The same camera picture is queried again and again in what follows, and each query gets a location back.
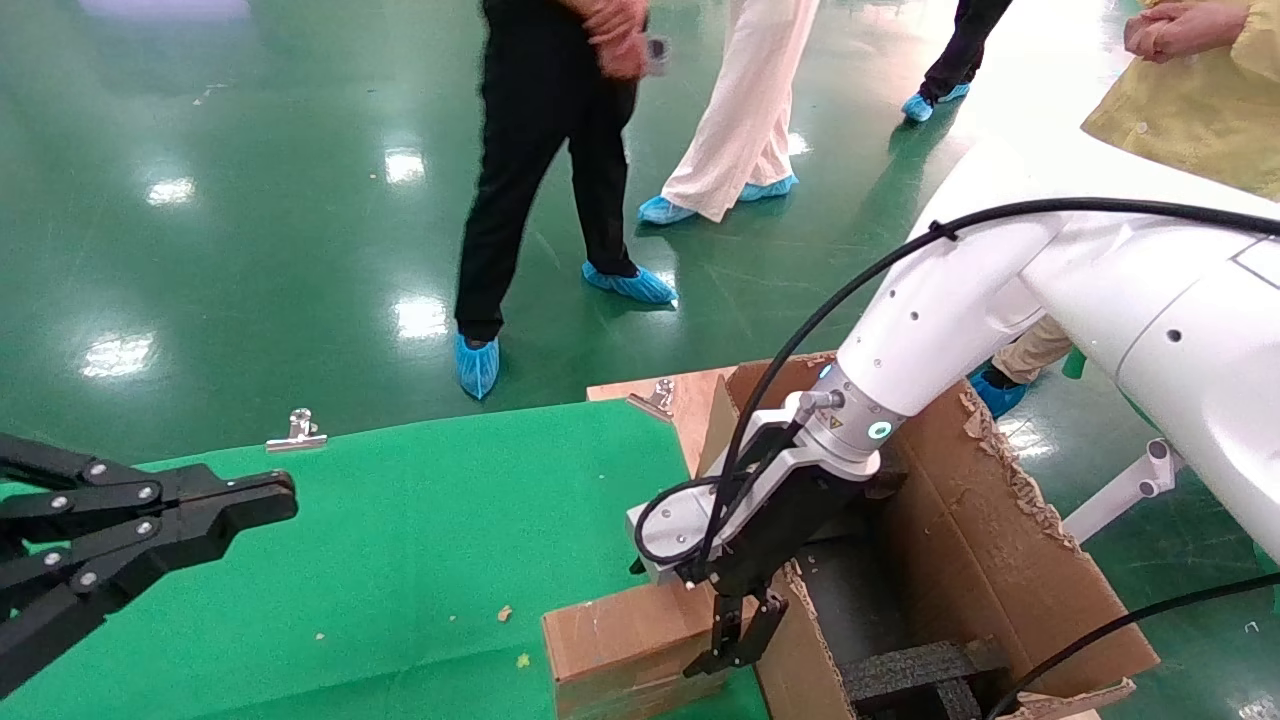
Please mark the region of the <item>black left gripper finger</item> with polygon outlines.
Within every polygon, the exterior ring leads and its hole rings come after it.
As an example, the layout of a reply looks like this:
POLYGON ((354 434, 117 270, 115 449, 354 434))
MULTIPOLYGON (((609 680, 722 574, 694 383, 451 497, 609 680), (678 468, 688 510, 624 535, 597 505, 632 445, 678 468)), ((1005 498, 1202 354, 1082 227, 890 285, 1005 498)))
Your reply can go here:
POLYGON ((175 511, 225 511, 247 529, 292 519, 300 507, 287 471, 227 480, 205 464, 145 471, 18 436, 1 437, 3 479, 35 492, 3 500, 3 527, 22 537, 82 537, 175 511))
POLYGON ((3 557, 8 697, 172 571, 221 559, 225 520, 133 520, 3 557))

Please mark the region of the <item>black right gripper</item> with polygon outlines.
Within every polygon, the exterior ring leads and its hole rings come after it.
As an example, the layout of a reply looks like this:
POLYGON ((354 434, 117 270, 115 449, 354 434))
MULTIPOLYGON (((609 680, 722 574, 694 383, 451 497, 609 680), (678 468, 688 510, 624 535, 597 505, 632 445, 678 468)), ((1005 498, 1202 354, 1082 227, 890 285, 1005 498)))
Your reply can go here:
POLYGON ((828 525, 838 534, 860 530, 861 516, 879 507, 881 489, 872 483, 841 480, 817 466, 792 471, 698 573, 699 582, 709 582, 719 594, 710 647, 685 667, 685 676, 756 664, 788 610, 782 594, 763 591, 774 574, 828 525), (749 594, 756 594, 756 607, 742 630, 742 597, 749 594))

